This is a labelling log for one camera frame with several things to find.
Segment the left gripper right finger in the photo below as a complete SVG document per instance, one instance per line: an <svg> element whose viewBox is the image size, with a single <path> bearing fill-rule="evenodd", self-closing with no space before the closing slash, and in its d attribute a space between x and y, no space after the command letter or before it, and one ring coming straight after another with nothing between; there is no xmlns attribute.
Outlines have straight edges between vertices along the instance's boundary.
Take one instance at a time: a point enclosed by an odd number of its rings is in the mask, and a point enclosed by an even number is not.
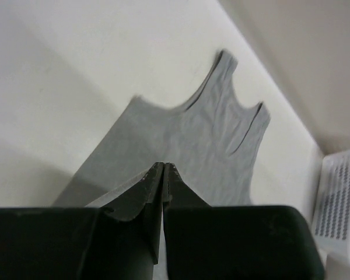
<svg viewBox="0 0 350 280"><path fill-rule="evenodd" d="M210 206L164 167L169 279L324 279L305 218L287 205Z"/></svg>

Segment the grey tank top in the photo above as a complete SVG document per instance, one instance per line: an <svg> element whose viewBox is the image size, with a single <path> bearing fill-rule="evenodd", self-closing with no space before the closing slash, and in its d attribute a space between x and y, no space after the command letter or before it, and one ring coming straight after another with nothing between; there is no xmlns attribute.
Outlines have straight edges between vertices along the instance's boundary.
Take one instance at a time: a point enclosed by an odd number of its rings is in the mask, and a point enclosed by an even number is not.
<svg viewBox="0 0 350 280"><path fill-rule="evenodd" d="M87 206L121 195L156 163L174 164L181 179L213 207L250 204L253 167L270 115L264 103L242 106L235 96L237 60L223 50L196 92L175 108L133 98L82 163L57 206ZM159 259L152 279L169 279L162 215Z"/></svg>

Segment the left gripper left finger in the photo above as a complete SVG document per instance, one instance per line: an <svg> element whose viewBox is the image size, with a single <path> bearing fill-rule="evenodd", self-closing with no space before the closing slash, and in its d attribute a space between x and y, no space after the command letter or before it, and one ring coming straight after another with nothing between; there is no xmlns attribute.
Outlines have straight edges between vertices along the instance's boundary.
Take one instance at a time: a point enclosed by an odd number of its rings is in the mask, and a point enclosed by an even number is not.
<svg viewBox="0 0 350 280"><path fill-rule="evenodd" d="M0 208L0 279L152 279L163 163L81 208Z"/></svg>

